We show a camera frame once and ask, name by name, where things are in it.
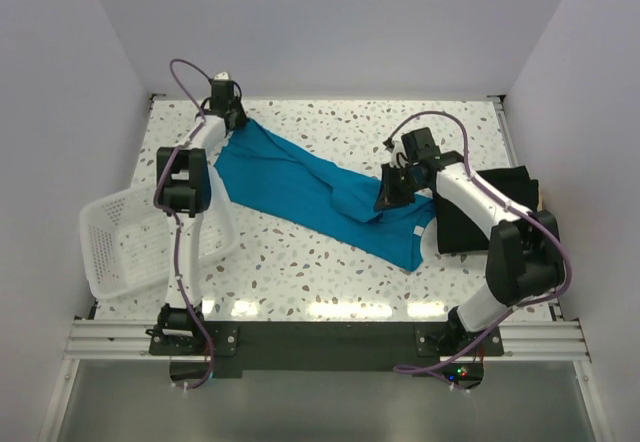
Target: white wall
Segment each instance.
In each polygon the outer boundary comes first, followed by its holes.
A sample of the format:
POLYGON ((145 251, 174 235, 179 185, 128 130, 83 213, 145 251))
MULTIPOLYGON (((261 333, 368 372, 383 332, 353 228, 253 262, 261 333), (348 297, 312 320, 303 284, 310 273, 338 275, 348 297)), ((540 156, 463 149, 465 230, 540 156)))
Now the white wall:
POLYGON ((583 323, 620 441, 640 434, 638 7, 563 0, 506 99, 519 158, 573 254, 562 305, 583 323))
POLYGON ((101 1, 155 92, 182 56, 254 96, 461 97, 506 93, 560 0, 101 1))
POLYGON ((147 100, 99 0, 0 21, 0 439, 31 441, 89 308, 78 212, 128 182, 147 100))

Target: table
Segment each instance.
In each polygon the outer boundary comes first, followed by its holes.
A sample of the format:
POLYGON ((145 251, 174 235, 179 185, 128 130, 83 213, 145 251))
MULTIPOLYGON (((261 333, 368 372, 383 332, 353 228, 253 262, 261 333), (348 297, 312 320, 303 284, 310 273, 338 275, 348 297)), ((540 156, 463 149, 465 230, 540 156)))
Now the table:
MULTIPOLYGON (((247 114, 267 129, 341 167, 379 177, 388 161, 382 141, 397 124, 422 110, 459 117, 470 136, 475 169, 509 166, 492 101, 243 100, 247 114)), ((193 126, 191 102, 155 98, 132 181, 155 181, 155 153, 175 145, 193 126)), ((457 126, 442 117, 421 118, 404 130, 429 125, 443 151, 462 151, 457 126)), ((214 150, 212 160, 222 146, 214 150)), ((292 222, 234 204, 240 248, 203 273, 208 320, 440 321, 484 283, 483 254, 440 255, 435 219, 422 236, 423 263, 401 270, 364 251, 292 222)), ((153 320, 166 287, 98 301, 96 319, 153 320)), ((549 306, 517 311, 511 321, 550 321, 549 306)))

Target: white laundry basket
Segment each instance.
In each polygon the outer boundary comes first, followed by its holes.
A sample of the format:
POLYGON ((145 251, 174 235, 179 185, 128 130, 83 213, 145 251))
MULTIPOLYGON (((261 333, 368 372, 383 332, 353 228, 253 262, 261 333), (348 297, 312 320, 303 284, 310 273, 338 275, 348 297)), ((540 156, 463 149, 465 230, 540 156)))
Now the white laundry basket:
MULTIPOLYGON (((222 179, 209 167, 211 205, 200 232, 200 271, 239 243, 233 208, 222 179)), ((169 280, 167 216, 153 206, 155 185, 118 192, 80 212, 80 243, 91 292, 109 299, 169 280)))

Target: blue garment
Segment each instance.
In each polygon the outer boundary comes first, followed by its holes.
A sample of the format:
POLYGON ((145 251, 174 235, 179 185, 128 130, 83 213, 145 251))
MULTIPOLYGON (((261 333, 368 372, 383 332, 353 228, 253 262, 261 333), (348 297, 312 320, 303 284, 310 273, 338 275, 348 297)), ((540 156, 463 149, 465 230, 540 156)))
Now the blue garment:
POLYGON ((373 210, 380 181, 341 169, 251 120, 236 130, 215 164, 233 202, 334 237, 406 270, 420 255, 416 226, 434 217, 431 199, 373 210))

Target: blue cloth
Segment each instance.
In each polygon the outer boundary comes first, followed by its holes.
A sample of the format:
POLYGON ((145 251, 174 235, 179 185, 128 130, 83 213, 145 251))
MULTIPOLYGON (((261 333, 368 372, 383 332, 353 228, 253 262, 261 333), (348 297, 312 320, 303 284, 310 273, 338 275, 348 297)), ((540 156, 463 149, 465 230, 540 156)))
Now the blue cloth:
POLYGON ((251 120, 215 164, 233 202, 334 237, 406 270, 420 255, 416 226, 434 217, 431 199, 373 210, 380 181, 319 159, 251 120))

